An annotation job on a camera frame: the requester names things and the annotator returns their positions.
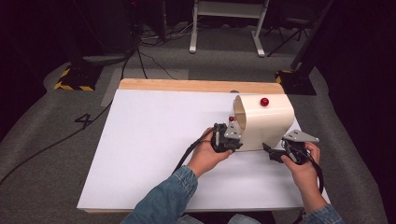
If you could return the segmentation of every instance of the hand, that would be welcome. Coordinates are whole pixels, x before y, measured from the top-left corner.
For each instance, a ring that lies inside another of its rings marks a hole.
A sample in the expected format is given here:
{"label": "hand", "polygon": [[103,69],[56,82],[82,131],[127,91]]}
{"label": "hand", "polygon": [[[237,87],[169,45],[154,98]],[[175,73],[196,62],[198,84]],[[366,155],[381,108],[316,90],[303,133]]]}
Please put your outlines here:
{"label": "hand", "polygon": [[215,166],[227,159],[231,154],[232,150],[217,153],[213,147],[210,145],[210,139],[212,139],[213,132],[210,132],[198,145],[198,147],[192,153],[191,160],[187,164],[190,169],[195,173],[197,178],[202,174],[212,170]]}
{"label": "hand", "polygon": [[[305,148],[309,150],[314,161],[319,164],[320,149],[312,143],[305,143]],[[305,212],[310,213],[326,206],[327,202],[318,189],[318,174],[312,163],[308,161],[298,165],[285,155],[281,159],[291,170],[294,183],[302,195]]]}

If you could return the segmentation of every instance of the white board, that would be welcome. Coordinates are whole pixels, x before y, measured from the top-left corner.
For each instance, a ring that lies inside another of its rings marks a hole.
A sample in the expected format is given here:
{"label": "white board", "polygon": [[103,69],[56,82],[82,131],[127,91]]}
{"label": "white board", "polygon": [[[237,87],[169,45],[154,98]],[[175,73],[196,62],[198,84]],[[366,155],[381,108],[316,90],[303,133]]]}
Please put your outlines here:
{"label": "white board", "polygon": [[[235,95],[117,90],[78,209],[134,209],[207,127],[227,122]],[[290,129],[300,130],[297,120]],[[264,151],[236,152],[198,183],[188,211],[303,206],[289,169]]]}

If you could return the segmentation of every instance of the red ball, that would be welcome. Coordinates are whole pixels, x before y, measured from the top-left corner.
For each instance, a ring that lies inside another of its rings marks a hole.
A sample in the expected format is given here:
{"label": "red ball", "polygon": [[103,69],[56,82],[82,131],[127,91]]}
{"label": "red ball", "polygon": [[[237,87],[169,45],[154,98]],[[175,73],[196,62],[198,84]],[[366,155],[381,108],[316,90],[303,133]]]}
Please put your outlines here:
{"label": "red ball", "polygon": [[262,106],[268,106],[269,103],[270,103],[270,101],[267,98],[262,98],[260,100],[260,105],[262,105]]}

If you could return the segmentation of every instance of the denim jacket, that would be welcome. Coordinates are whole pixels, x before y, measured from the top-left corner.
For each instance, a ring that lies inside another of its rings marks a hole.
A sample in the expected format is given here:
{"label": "denim jacket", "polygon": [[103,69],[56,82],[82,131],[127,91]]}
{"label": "denim jacket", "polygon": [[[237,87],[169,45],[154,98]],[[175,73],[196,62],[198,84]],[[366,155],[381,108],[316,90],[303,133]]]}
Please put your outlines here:
{"label": "denim jacket", "polygon": [[[182,166],[140,201],[134,211],[121,224],[127,223],[197,223],[192,217],[180,217],[198,187],[198,180],[188,166]],[[303,216],[307,223],[344,223],[335,209],[328,204],[318,211]],[[260,224],[258,221],[236,215],[230,224]]]}

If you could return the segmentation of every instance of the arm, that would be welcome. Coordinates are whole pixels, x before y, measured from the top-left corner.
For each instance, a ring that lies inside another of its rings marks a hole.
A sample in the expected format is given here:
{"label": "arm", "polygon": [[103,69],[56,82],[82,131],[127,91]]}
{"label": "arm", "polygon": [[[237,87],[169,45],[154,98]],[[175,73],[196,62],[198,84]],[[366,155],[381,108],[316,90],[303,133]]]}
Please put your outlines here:
{"label": "arm", "polygon": [[152,189],[121,224],[176,223],[197,189],[198,178],[233,153],[231,150],[216,153],[208,142],[212,135],[202,140],[187,166],[182,166]]}
{"label": "arm", "polygon": [[[320,150],[312,143],[305,143],[312,158],[319,164]],[[307,213],[304,220],[308,223],[344,223],[335,209],[324,200],[318,189],[318,176],[311,162],[303,165],[295,164],[289,157],[282,156],[282,161],[291,170],[294,183],[303,199]]]}

